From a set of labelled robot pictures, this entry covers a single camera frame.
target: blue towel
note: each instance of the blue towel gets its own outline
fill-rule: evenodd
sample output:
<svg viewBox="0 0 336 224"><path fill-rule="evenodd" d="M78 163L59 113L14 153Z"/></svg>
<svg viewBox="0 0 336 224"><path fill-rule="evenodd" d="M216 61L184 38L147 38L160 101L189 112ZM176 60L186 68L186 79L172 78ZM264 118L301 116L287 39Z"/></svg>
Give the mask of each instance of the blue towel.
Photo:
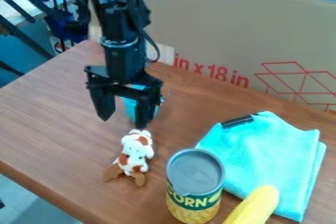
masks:
<svg viewBox="0 0 336 224"><path fill-rule="evenodd" d="M301 222L324 157L319 130L302 131L271 112L229 128L216 124L196 145L212 152L225 168L225 191L247 197L261 185L280 192L275 214Z"/></svg>

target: stuffed animal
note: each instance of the stuffed animal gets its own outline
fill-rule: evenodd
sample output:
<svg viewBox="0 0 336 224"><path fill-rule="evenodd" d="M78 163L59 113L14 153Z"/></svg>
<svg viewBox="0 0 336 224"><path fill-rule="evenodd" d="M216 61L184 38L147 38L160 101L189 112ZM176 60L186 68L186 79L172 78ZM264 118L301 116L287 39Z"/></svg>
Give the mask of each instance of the stuffed animal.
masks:
<svg viewBox="0 0 336 224"><path fill-rule="evenodd" d="M153 142L149 131L131 130L121 139L122 153L109 166L103 175L105 182L116 179L125 173L134 177L136 184L142 186L145 181L144 173L148 171L146 158L154 156Z"/></svg>

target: cardboard box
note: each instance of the cardboard box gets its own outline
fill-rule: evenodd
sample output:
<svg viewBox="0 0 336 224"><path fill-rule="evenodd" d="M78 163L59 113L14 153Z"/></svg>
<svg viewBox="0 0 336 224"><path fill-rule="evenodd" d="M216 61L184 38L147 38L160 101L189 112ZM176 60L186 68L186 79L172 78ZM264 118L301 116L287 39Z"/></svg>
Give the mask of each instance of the cardboard box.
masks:
<svg viewBox="0 0 336 224"><path fill-rule="evenodd" d="M336 113L336 5L318 0L145 0L174 65Z"/></svg>

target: tin can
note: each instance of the tin can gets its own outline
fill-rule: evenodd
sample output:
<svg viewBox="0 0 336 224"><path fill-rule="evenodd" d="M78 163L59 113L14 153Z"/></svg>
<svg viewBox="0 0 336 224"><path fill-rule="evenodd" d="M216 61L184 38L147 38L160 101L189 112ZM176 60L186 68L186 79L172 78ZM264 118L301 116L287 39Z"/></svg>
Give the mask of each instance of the tin can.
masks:
<svg viewBox="0 0 336 224"><path fill-rule="evenodd" d="M184 149L174 154L166 167L167 205L180 221L201 224L210 221L220 205L224 167L202 149Z"/></svg>

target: yellow corn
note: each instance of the yellow corn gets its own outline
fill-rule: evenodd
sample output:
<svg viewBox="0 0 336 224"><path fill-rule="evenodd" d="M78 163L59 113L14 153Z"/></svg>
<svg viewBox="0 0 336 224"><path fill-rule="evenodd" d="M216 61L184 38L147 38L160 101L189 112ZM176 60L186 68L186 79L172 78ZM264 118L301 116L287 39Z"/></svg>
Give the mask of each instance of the yellow corn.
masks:
<svg viewBox="0 0 336 224"><path fill-rule="evenodd" d="M263 224L272 214L278 202L279 192L274 187L261 186L244 199L223 224Z"/></svg>

